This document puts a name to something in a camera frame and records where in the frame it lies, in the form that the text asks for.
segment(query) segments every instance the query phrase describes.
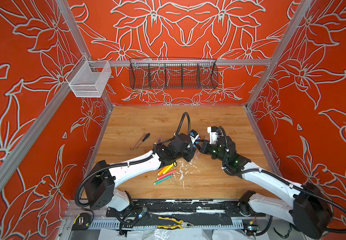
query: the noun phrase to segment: wooden tabletop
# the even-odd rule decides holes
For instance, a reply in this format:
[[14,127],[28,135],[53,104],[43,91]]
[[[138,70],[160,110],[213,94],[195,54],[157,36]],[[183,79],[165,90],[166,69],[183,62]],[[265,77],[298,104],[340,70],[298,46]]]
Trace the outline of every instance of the wooden tabletop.
[[[220,106],[115,106],[95,163],[101,160],[106,160],[107,164],[123,162],[150,151],[159,135],[162,141],[173,137],[184,112],[189,113],[191,129],[202,139],[208,135],[207,127],[223,126],[239,154],[270,170],[243,107]],[[150,133],[150,137],[130,151],[143,132]],[[187,119],[180,132],[187,133]],[[177,163],[172,168],[177,171],[174,176],[158,185],[153,184],[157,180],[156,170],[134,177],[118,189],[127,190],[132,198],[238,199],[247,190],[275,197],[252,182],[228,176],[221,169],[221,161],[208,155],[196,153],[192,161],[180,159]]]

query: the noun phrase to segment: screwdriver black handle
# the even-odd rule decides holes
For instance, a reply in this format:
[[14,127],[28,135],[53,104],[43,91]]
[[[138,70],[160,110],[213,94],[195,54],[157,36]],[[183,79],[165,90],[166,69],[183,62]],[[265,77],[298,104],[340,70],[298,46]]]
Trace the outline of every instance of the screwdriver black handle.
[[150,136],[150,133],[148,133],[147,135],[145,135],[145,137],[144,137],[144,139],[142,139],[142,141],[144,142],[145,140],[147,140],[149,136]]

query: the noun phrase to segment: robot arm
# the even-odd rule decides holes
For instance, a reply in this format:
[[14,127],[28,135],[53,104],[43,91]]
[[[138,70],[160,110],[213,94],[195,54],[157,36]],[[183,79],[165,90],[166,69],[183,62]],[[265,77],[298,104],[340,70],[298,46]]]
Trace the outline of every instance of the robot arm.
[[89,205],[91,210],[106,206],[122,211],[130,204],[131,197],[126,191],[117,190],[118,185],[142,173],[169,166],[180,158],[189,162],[194,156],[193,144],[198,137],[198,133],[192,130],[190,137],[184,133],[175,135],[163,143],[154,144],[153,150],[144,155],[128,161],[117,164],[107,164],[105,160],[98,162],[77,190],[79,193],[84,187],[88,204],[80,203],[77,193],[75,203],[79,207]]
[[294,224],[305,235],[319,239],[324,231],[346,233],[346,229],[330,229],[328,224],[333,218],[329,204],[342,206],[324,199],[315,185],[292,182],[262,169],[251,160],[237,153],[235,143],[225,134],[222,127],[208,127],[210,140],[196,144],[199,151],[208,154],[212,159],[222,161],[226,174],[239,176],[267,189],[280,199],[273,199],[247,191],[239,199],[240,213],[250,215],[254,212],[269,214]]

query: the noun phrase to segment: screwdriver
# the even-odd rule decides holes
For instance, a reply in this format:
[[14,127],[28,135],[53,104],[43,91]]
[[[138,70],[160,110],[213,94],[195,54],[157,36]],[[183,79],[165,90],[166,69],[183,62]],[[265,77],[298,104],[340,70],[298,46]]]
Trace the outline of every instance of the screwdriver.
[[142,134],[142,136],[140,137],[140,139],[139,139],[136,143],[134,143],[133,147],[131,147],[130,150],[133,150],[133,149],[137,146],[137,144],[141,142],[142,138],[146,136],[146,134],[147,134],[147,133],[144,132],[144,134]]
[[145,137],[142,139],[142,141],[139,142],[139,143],[137,144],[137,146],[136,146],[135,149],[137,149],[137,147],[139,147],[139,146],[141,145],[142,142],[144,142],[145,140],[147,140],[149,136],[150,136],[150,133],[148,133],[147,135],[145,135]]

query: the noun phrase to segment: orange wall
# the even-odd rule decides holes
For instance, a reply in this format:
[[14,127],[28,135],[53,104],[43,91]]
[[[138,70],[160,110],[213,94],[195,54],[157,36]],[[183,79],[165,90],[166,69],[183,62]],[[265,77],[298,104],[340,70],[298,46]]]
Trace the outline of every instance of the orange wall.
[[[68,0],[95,60],[135,57],[270,58],[299,1]],[[112,68],[107,91],[117,105],[243,104],[264,66],[221,67],[213,90],[129,88],[127,68]]]
[[346,208],[346,0],[314,1],[252,112],[283,177]]
[[[80,57],[54,1],[0,1],[0,165]],[[0,194],[0,239],[55,238],[107,113],[69,93]]]

